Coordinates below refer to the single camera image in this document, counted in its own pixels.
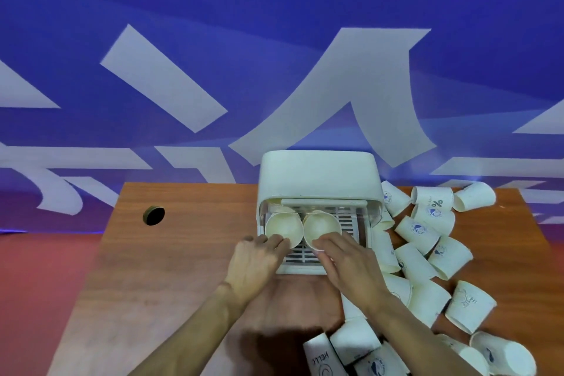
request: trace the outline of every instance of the black round hole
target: black round hole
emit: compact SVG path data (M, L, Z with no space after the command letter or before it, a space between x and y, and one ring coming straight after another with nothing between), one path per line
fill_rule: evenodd
M143 222L146 225L154 226L161 223L165 218L165 209L162 207L151 206L143 213Z

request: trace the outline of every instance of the red floor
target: red floor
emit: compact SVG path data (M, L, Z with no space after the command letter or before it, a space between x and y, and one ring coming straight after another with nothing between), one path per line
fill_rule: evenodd
M0 374L47 373L101 237L0 236ZM551 246L564 274L564 242Z

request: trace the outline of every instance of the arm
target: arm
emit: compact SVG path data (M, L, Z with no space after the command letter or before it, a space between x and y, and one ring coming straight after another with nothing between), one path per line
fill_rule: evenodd
M290 241L245 237L235 247L227 277L203 305L139 364L130 376L199 375L231 326L272 278Z
M414 376L479 376L394 297L370 249L348 234L321 236L315 247L329 280L383 334Z

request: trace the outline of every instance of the wooden table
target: wooden table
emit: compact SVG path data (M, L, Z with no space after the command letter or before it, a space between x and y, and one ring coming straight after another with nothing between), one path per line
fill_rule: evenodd
M452 237L475 259L452 281L435 280L450 292L458 279L488 291L498 306L482 328L525 344L539 375L562 374L562 280L521 195L496 192L495 206L456 214ZM49 374L125 375L141 362L223 279L236 242L256 233L256 196L256 185L126 184ZM166 209L155 226L142 222L151 205ZM392 238L395 246L404 243ZM204 374L306 375L302 343L342 322L340 296L327 277L276 276ZM433 330L468 340L443 315Z

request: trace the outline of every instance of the forearm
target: forearm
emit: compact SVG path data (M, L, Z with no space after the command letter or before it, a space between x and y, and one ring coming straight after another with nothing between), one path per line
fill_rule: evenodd
M231 288L220 285L130 376L199 375L243 310Z
M413 376L479 376L397 298L390 295L366 316L388 339Z

